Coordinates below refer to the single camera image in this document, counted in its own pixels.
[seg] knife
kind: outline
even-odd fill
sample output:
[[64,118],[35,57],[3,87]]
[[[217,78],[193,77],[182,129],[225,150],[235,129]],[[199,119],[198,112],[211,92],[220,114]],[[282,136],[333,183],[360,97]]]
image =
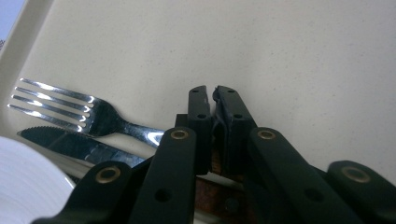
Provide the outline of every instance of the knife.
[[51,151],[92,164],[122,161],[134,167],[145,160],[83,134],[60,128],[34,127],[20,131],[18,135]]

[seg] utensil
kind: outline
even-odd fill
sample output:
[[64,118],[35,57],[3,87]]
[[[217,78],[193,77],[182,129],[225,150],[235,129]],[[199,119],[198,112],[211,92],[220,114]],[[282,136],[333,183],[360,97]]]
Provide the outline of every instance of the utensil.
[[[124,120],[120,117],[116,109],[110,103],[100,98],[78,93],[75,91],[69,91],[59,87],[50,86],[26,78],[21,78],[20,81],[28,83],[32,86],[36,86],[42,90],[59,93],[64,96],[80,100],[81,103],[75,103],[54,96],[49,96],[38,91],[31,91],[22,87],[16,87],[16,91],[33,95],[36,98],[44,101],[53,102],[57,105],[53,106],[43,104],[37,100],[27,99],[19,95],[12,95],[11,97],[13,99],[23,101],[29,105],[35,105],[56,112],[60,115],[68,117],[69,119],[71,119],[71,121],[58,119],[52,116],[45,115],[38,111],[22,108],[17,105],[7,105],[10,108],[19,110],[27,115],[34,116],[36,118],[43,119],[73,132],[87,134],[91,137],[105,136],[111,133],[124,133],[131,135],[132,137],[152,147],[157,147],[161,141],[161,136],[163,135],[162,130],[137,125]],[[60,108],[65,106],[73,108],[76,112],[71,112]]]
[[51,151],[92,164],[103,161],[123,161],[134,167],[145,160],[83,134],[71,133],[54,127],[29,128],[18,132],[18,135]]
[[74,183],[34,149],[0,136],[0,222],[31,223],[56,215]]

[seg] metal fork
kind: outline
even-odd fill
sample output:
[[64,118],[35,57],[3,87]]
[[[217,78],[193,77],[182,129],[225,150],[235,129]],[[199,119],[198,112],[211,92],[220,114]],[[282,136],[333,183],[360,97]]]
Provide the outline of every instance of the metal fork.
[[83,104],[69,102],[63,99],[49,96],[41,92],[30,91],[22,87],[16,87],[15,88],[16,91],[33,95],[36,98],[45,101],[54,102],[60,106],[71,107],[79,111],[80,114],[61,109],[57,106],[46,105],[40,103],[37,100],[27,99],[19,95],[12,95],[11,97],[13,99],[23,101],[29,105],[39,106],[41,108],[56,112],[58,114],[62,114],[66,117],[69,117],[70,119],[74,119],[76,123],[79,123],[81,125],[63,119],[57,119],[55,117],[45,115],[38,111],[22,108],[17,105],[7,105],[8,107],[19,110],[27,115],[34,116],[39,119],[43,119],[45,121],[48,121],[50,123],[53,123],[55,125],[61,126],[63,128],[66,128],[74,132],[87,134],[90,137],[105,136],[111,133],[128,134],[152,147],[157,147],[160,143],[161,137],[163,136],[162,130],[144,127],[126,121],[125,119],[120,117],[116,109],[110,103],[100,98],[91,95],[82,94],[75,91],[65,90],[59,87],[50,86],[26,78],[21,78],[20,81],[31,84],[43,90],[66,95],[68,97],[72,97],[83,102]]

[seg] fork tine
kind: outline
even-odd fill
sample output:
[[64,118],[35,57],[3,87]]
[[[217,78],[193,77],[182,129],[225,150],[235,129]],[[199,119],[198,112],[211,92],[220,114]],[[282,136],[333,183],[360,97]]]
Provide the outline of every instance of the fork tine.
[[61,108],[57,108],[57,107],[52,106],[52,105],[42,104],[42,103],[40,103],[40,102],[38,102],[36,100],[27,99],[27,98],[21,97],[19,95],[12,95],[11,97],[13,99],[23,101],[23,102],[25,102],[25,103],[27,103],[29,105],[36,105],[36,106],[39,106],[41,108],[48,109],[50,111],[56,112],[58,114],[65,115],[65,116],[67,116],[67,117],[69,117],[71,119],[76,119],[76,120],[81,121],[81,122],[83,122],[86,119],[85,116],[82,116],[80,114],[76,114],[76,113],[73,113],[73,112],[70,112],[70,111],[67,111],[67,110],[63,110]]
[[79,104],[75,104],[75,103],[72,103],[72,102],[68,102],[66,100],[62,100],[62,99],[59,99],[59,98],[56,98],[56,97],[48,96],[48,95],[43,94],[41,92],[29,91],[29,90],[26,90],[25,88],[21,88],[21,87],[16,87],[15,90],[16,91],[21,91],[21,92],[24,92],[24,93],[27,93],[27,94],[30,94],[30,95],[33,95],[33,96],[36,96],[36,97],[38,97],[40,99],[43,99],[43,100],[52,101],[52,102],[55,102],[55,103],[60,104],[60,105],[67,105],[67,106],[69,106],[71,108],[74,108],[74,109],[77,109],[77,110],[81,110],[81,111],[84,111],[84,112],[88,112],[88,110],[89,110],[89,108],[86,105],[79,105]]
[[56,119],[54,117],[42,114],[42,113],[40,113],[38,111],[25,109],[25,108],[19,107],[17,105],[7,105],[7,106],[9,108],[13,108],[13,109],[16,109],[18,111],[21,111],[22,113],[25,113],[27,115],[30,115],[30,116],[33,116],[33,117],[36,117],[36,118],[39,118],[39,119],[43,119],[43,120],[45,120],[47,122],[50,122],[50,123],[56,124],[58,126],[64,127],[66,129],[73,130],[73,131],[79,132],[79,133],[82,131],[82,127],[77,125],[77,124],[70,123],[70,122],[64,121],[62,119]]
[[62,95],[70,96],[72,98],[76,98],[81,101],[85,101],[87,103],[92,103],[92,101],[95,99],[93,96],[90,96],[90,95],[82,94],[82,93],[75,92],[75,91],[69,91],[66,89],[59,88],[59,87],[50,86],[50,85],[44,84],[42,82],[36,82],[36,81],[26,79],[26,78],[21,78],[20,81],[37,86],[38,88],[41,88],[41,89],[44,89],[47,91],[54,91],[54,92],[60,93]]

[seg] brass grommet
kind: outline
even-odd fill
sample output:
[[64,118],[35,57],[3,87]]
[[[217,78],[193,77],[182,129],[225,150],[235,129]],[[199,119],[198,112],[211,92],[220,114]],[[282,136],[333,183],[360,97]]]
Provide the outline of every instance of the brass grommet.
[[349,179],[358,183],[365,184],[371,181],[371,177],[369,175],[367,175],[363,170],[353,166],[343,167],[341,172]]
[[171,132],[171,137],[177,140],[189,137],[189,133],[184,130],[175,130]]
[[266,130],[261,130],[257,132],[257,135],[264,140],[271,140],[276,138],[276,135],[274,133]]
[[121,175],[121,170],[117,166],[109,166],[96,174],[96,181],[100,184],[107,184],[118,179]]

